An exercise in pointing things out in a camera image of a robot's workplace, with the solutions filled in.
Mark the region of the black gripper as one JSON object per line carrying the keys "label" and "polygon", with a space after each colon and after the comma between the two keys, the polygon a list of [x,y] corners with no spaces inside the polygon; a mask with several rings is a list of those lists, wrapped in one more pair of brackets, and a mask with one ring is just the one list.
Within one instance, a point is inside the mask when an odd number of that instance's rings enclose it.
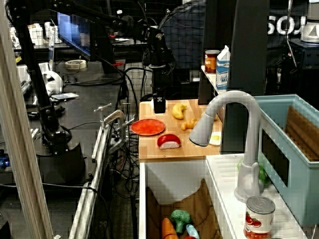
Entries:
{"label": "black gripper", "polygon": [[149,65],[152,71],[151,88],[153,93],[154,113],[163,114],[166,111],[165,94],[172,84],[172,67],[169,65]]}

